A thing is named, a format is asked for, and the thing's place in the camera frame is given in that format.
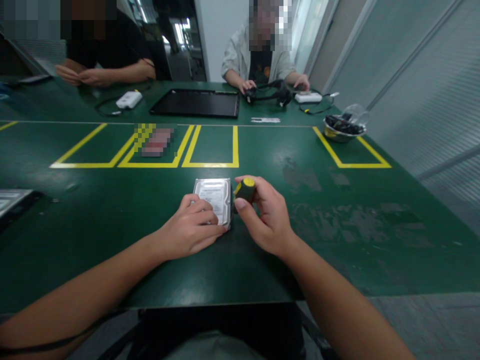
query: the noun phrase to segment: white label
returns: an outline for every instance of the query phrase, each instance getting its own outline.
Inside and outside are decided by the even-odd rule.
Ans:
[[[0,211],[6,208],[9,203],[10,203],[10,200],[0,200]]]
[[[19,195],[19,192],[0,192],[0,198],[17,198]]]
[[[222,187],[203,187],[198,194],[200,199],[210,203],[213,212],[218,218],[218,223],[223,224],[224,221],[224,189]]]
[[[252,123],[279,123],[280,119],[278,117],[252,117]]]

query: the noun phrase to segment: black tablet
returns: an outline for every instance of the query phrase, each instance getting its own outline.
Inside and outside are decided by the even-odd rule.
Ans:
[[[236,119],[239,104],[236,91],[172,89],[153,105],[150,114]]]

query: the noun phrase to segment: black t-shirt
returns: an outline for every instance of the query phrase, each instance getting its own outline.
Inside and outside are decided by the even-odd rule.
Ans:
[[[268,84],[271,66],[271,51],[250,51],[250,73],[248,74],[248,80],[253,80],[255,84]]]
[[[120,69],[152,55],[140,29],[117,10],[116,20],[106,22],[106,40],[67,40],[66,57],[88,69],[99,63],[104,69]]]

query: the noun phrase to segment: metal bowl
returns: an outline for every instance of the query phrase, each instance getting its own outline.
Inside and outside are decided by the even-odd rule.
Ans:
[[[358,135],[351,135],[351,134],[346,134],[344,132],[340,132],[327,124],[327,118],[323,119],[323,123],[325,124],[325,128],[323,129],[323,134],[325,135],[326,138],[336,143],[348,143],[353,139],[361,137],[367,133],[366,127],[364,127],[364,131]]]

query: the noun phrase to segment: black headset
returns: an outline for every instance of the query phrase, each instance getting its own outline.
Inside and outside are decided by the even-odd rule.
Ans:
[[[265,88],[275,88],[277,91],[270,96],[265,97],[258,97],[257,90],[265,89]],[[252,87],[250,90],[245,91],[245,98],[249,104],[253,104],[256,101],[263,101],[263,100],[271,100],[271,99],[278,99],[277,103],[281,107],[286,106],[290,101],[292,101],[292,92],[285,84],[283,80],[275,80],[271,83],[260,85],[257,87]]]

